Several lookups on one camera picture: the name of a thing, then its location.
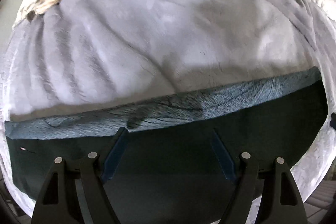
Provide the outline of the lavender plush bed blanket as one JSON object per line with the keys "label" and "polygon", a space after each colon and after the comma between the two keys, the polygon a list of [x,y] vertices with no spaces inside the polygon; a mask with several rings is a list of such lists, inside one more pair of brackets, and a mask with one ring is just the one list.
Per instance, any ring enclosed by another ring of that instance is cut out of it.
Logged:
{"label": "lavender plush bed blanket", "polygon": [[335,20],[312,0],[61,0],[14,27],[1,121],[321,72],[335,110]]}

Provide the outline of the black pants with blue trim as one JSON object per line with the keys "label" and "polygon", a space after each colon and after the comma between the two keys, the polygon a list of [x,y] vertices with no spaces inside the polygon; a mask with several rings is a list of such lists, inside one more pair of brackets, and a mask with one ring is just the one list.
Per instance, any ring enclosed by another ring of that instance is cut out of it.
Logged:
{"label": "black pants with blue trim", "polygon": [[105,177],[122,223],[210,223],[248,152],[266,172],[294,165],[327,117],[318,68],[74,115],[6,122],[15,186],[36,199],[54,158],[101,152],[118,129],[124,153]]}

